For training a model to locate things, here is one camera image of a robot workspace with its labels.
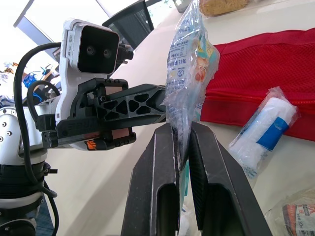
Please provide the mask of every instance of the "white table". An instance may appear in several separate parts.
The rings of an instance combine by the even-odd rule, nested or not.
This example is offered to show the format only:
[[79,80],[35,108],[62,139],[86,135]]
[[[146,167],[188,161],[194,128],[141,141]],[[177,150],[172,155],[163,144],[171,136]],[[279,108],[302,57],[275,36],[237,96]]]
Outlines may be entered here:
[[[313,28],[314,12],[315,0],[263,0],[247,9],[208,19],[205,26],[210,42],[220,44],[264,32]],[[180,17],[174,10],[113,78],[128,80],[129,87],[165,84],[167,54]],[[204,124],[215,132],[224,147],[240,131],[236,126]],[[110,151],[49,150],[47,162],[59,169],[57,175],[47,177],[50,187],[58,192],[59,236],[120,235],[132,168],[158,126],[134,128],[137,133],[134,144]],[[280,139],[254,188],[263,213],[287,194],[314,182],[314,153],[314,142],[288,136]]]

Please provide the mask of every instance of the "screw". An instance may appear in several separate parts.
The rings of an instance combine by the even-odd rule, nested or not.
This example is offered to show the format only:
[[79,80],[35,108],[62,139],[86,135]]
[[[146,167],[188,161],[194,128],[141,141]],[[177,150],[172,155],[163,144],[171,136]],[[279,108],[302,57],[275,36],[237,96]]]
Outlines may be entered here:
[[89,56],[93,56],[93,55],[95,54],[94,47],[88,46],[88,47],[87,47],[87,54],[88,54]]
[[100,98],[99,98],[99,101],[100,101],[100,102],[105,102],[105,101],[106,101],[106,98],[105,98],[105,97],[100,97]]

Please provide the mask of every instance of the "camera lens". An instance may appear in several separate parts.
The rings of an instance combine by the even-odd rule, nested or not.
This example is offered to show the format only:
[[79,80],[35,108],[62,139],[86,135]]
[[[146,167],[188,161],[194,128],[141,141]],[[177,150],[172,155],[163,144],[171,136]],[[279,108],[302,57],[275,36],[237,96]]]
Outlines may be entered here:
[[88,54],[89,56],[93,56],[93,55],[95,54],[94,47],[88,46],[88,47],[87,47],[87,54]]
[[105,49],[103,54],[104,54],[104,57],[108,59],[111,57],[112,52],[109,49]]

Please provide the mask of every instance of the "red zipper bag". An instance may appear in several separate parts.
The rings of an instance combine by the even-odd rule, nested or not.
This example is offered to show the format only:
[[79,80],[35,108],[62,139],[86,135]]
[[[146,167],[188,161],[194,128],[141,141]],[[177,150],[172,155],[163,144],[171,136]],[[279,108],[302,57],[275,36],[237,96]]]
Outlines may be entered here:
[[301,117],[285,134],[315,141],[315,28],[264,33],[220,44],[201,120],[243,126],[268,89],[280,86]]

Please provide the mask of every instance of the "white packaging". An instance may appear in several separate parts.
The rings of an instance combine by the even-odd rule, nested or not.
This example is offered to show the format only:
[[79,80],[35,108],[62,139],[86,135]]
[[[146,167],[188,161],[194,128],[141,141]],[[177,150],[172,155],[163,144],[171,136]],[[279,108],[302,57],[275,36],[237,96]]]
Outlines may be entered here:
[[314,236],[315,188],[280,201],[265,214],[265,219],[273,236]]
[[279,87],[269,90],[256,113],[229,145],[229,152],[249,179],[256,178],[261,161],[296,121],[297,114],[297,107],[289,103]]

